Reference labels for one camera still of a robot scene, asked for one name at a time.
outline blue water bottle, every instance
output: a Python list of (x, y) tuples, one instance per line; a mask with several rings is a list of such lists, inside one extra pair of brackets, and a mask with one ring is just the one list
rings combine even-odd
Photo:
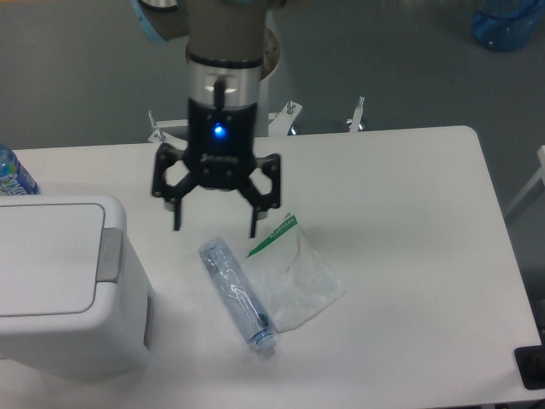
[(486, 0), (471, 31), (487, 49), (513, 51), (525, 46), (545, 12), (545, 0)]
[(257, 352), (274, 347), (273, 323), (225, 240), (213, 238), (198, 254), (246, 343)]
[(0, 143), (0, 196), (39, 194), (40, 188), (15, 153)]

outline water bottle label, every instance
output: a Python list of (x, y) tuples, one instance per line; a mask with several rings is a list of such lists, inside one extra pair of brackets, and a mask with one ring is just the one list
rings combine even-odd
[(0, 177), (0, 196), (20, 196), (36, 193), (36, 182), (23, 166), (19, 166), (19, 172)]

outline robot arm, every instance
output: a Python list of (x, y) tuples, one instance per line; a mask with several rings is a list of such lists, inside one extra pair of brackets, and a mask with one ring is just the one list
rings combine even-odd
[[(169, 40), (191, 33), (187, 149), (166, 143), (158, 149), (152, 186), (153, 196), (163, 198), (175, 212), (176, 230), (181, 226), (181, 200), (199, 185), (239, 190), (253, 208), (250, 237), (255, 237), (257, 220), (281, 205), (280, 156), (256, 158), (253, 144), (265, 16), (268, 9), (283, 4), (281, 0), (133, 0), (148, 37)], [(166, 170), (178, 160), (189, 173), (170, 186)], [(250, 175), (255, 168), (272, 180), (270, 193), (261, 194), (254, 186)]]

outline green zipper strip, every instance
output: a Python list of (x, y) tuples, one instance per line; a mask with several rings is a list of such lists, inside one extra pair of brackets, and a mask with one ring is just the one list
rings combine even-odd
[(254, 250), (252, 250), (248, 257), (253, 256), (255, 253), (258, 253), (259, 251), (263, 250), (265, 247), (270, 245), (274, 240), (276, 240), (278, 237), (280, 237), (282, 234), (289, 231), (292, 227), (297, 225), (297, 219), (295, 216), (290, 216), (284, 222), (276, 229), (272, 234), (264, 239)]

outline blue led light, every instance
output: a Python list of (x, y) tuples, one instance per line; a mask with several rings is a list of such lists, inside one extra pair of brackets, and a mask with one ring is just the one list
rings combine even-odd
[(214, 126), (214, 135), (217, 139), (223, 139), (227, 136), (227, 131), (221, 124), (216, 124)]

